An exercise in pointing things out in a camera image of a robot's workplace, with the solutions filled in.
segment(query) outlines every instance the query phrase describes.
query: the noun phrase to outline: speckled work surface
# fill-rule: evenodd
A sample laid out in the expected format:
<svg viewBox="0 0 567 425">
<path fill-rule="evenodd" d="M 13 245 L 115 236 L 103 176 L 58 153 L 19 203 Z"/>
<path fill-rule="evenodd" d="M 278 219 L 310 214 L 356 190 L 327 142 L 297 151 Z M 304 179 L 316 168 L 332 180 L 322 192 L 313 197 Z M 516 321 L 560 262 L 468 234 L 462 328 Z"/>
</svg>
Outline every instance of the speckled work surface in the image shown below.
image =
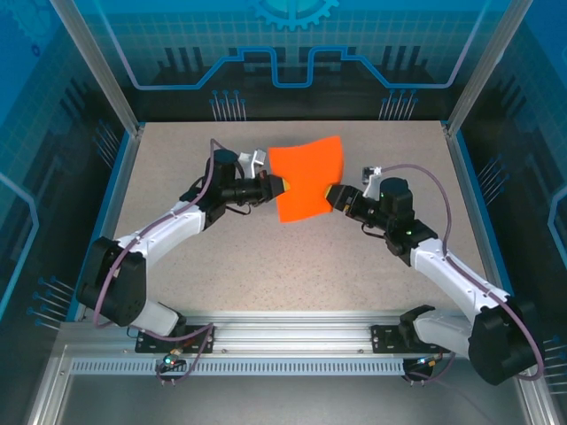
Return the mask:
<svg viewBox="0 0 567 425">
<path fill-rule="evenodd" d="M 116 236 L 168 210 L 204 173 L 211 137 L 234 151 L 292 146 L 340 135 L 343 183 L 361 187 L 364 166 L 416 163 L 444 184 L 454 215 L 450 249 L 483 272 L 440 124 L 431 122 L 228 122 L 146 125 Z M 442 236 L 446 215 L 437 187 L 417 171 L 408 178 L 416 216 Z M 246 217 L 227 212 L 182 243 L 149 273 L 149 296 L 181 311 L 343 311 L 456 308 L 436 285 L 406 267 L 383 241 L 334 212 L 279 223 L 276 203 Z"/>
</svg>

